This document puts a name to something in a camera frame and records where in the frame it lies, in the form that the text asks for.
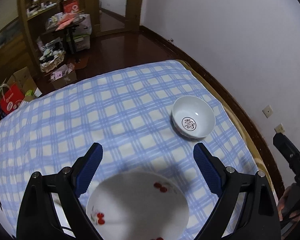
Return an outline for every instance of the bowl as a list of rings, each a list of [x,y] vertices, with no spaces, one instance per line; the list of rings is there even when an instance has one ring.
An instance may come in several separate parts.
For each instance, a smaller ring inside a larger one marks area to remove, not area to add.
[[[174,102],[172,121],[182,135],[194,139],[206,137],[216,125],[211,107],[195,96],[183,96]]]
[[[104,240],[179,239],[189,221],[181,190],[150,172],[124,172],[101,182],[87,216]]]

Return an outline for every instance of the bed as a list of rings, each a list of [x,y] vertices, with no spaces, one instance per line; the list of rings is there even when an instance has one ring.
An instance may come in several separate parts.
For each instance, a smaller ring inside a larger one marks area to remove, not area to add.
[[[182,138],[171,125],[173,102],[182,95],[205,100],[216,116],[214,131],[201,140],[225,166],[239,172],[265,172],[248,133],[224,100],[183,61],[168,60],[106,73],[36,99],[0,122],[0,202],[16,230],[18,209],[30,175],[53,174],[72,166],[93,142],[104,157],[80,197],[123,171],[157,172],[176,183],[190,209],[182,239],[194,239],[218,198],[209,191],[192,157],[197,140]],[[243,196],[225,234],[234,230]]]

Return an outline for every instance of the red paper bag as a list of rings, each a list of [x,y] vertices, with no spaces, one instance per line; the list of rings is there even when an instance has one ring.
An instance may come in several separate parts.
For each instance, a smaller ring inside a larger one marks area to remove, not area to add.
[[[1,109],[6,114],[10,114],[20,106],[24,98],[25,96],[22,94],[18,86],[13,84],[0,100]]]

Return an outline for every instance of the bed sheet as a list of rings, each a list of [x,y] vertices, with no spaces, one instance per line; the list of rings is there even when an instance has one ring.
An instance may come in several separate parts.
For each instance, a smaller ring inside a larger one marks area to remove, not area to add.
[[[156,172],[185,194],[190,218],[181,239],[194,239],[218,197],[193,159],[199,141],[180,137],[171,125],[173,103],[182,95],[205,100],[215,113],[214,131],[201,140],[207,149],[225,166],[255,174],[253,157],[223,106],[181,63],[117,70],[36,99],[0,122],[0,199],[14,229],[30,175],[72,166],[98,142],[104,156],[80,202],[86,205],[95,187],[119,172]],[[240,208],[238,203],[225,234],[233,231]]]

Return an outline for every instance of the electrical outlet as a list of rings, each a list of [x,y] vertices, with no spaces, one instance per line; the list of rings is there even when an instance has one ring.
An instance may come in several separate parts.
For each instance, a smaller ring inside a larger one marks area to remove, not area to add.
[[[262,112],[265,114],[266,118],[269,118],[273,114],[271,105],[266,106],[265,109],[262,110]]]
[[[274,130],[276,133],[284,133],[285,132],[285,129],[283,128],[282,123],[279,124],[276,128],[274,128]]]

